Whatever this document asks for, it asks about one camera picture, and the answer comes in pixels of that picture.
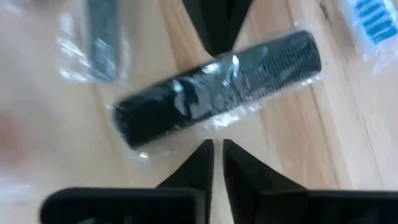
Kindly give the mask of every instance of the comb teeth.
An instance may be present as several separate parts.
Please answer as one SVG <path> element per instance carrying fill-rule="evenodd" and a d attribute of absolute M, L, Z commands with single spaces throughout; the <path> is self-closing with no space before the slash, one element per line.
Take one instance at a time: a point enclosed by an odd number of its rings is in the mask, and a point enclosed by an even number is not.
<path fill-rule="evenodd" d="M 385 0 L 363 0 L 355 5 L 366 35 L 378 44 L 398 34 L 395 18 Z"/>

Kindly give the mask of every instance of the black object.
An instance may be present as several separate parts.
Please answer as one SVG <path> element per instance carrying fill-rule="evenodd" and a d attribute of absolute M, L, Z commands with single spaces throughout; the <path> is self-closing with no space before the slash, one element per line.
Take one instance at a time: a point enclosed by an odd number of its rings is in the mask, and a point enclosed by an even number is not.
<path fill-rule="evenodd" d="M 206 140 L 156 189 L 67 189 L 42 205 L 43 224 L 209 224 L 214 145 Z"/>
<path fill-rule="evenodd" d="M 232 50 L 252 0 L 183 0 L 202 44 L 212 56 Z"/>
<path fill-rule="evenodd" d="M 156 189 L 63 190 L 45 201 L 41 221 L 209 223 L 213 160 L 213 142 L 206 140 Z M 224 140 L 224 178 L 235 224 L 398 223 L 397 192 L 307 190 L 231 140 Z"/>
<path fill-rule="evenodd" d="M 398 223 L 397 192 L 307 190 L 231 140 L 224 177 L 235 224 Z"/>
<path fill-rule="evenodd" d="M 126 98 L 115 105 L 114 119 L 136 148 L 308 80 L 321 69 L 312 34 L 300 31 L 225 55 Z"/>

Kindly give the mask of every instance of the black comb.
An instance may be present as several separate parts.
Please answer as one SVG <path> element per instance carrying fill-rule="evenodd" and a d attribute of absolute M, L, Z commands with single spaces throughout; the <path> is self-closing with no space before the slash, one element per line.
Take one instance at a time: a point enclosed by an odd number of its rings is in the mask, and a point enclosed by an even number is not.
<path fill-rule="evenodd" d="M 304 82 L 321 69 L 313 35 L 299 31 L 216 58 L 126 98 L 115 105 L 114 118 L 136 148 Z"/>

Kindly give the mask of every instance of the wooden surface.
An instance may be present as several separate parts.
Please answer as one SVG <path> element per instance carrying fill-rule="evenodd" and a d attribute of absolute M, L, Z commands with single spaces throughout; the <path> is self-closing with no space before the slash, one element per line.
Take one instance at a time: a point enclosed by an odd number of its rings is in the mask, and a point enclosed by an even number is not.
<path fill-rule="evenodd" d="M 29 11 L 3 2 L 1 223 L 37 223 L 43 199 L 65 187 L 155 187 L 205 138 L 215 139 L 217 149 L 212 223 L 232 223 L 221 170 L 225 138 L 311 189 L 398 189 L 398 63 L 373 76 L 354 52 L 336 1 L 256 0 L 235 46 L 300 24 L 317 39 L 321 82 L 268 100 L 217 133 L 195 126 L 150 143 L 143 150 L 163 152 L 142 157 L 120 140 L 109 108 L 120 96 L 210 59 L 181 0 L 130 1 L 133 87 L 72 85 L 58 75 L 61 0 Z"/>

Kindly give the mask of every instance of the clear plastic wrapper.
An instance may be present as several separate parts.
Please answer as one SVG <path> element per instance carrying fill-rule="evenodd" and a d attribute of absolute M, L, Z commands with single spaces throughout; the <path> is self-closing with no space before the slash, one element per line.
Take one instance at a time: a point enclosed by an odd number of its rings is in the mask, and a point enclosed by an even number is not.
<path fill-rule="evenodd" d="M 398 13 L 391 0 L 340 0 L 356 50 L 379 73 L 398 56 Z"/>
<path fill-rule="evenodd" d="M 60 74 L 74 82 L 126 82 L 131 71 L 128 1 L 69 0 L 60 16 Z"/>
<path fill-rule="evenodd" d="M 18 16 L 23 16 L 26 10 L 32 9 L 37 3 L 36 0 L 0 0 L 3 8 Z"/>
<path fill-rule="evenodd" d="M 133 149 L 197 123 L 219 129 L 261 109 L 265 97 L 318 80 L 321 69 L 313 35 L 300 30 L 125 98 L 114 105 L 114 120 Z"/>

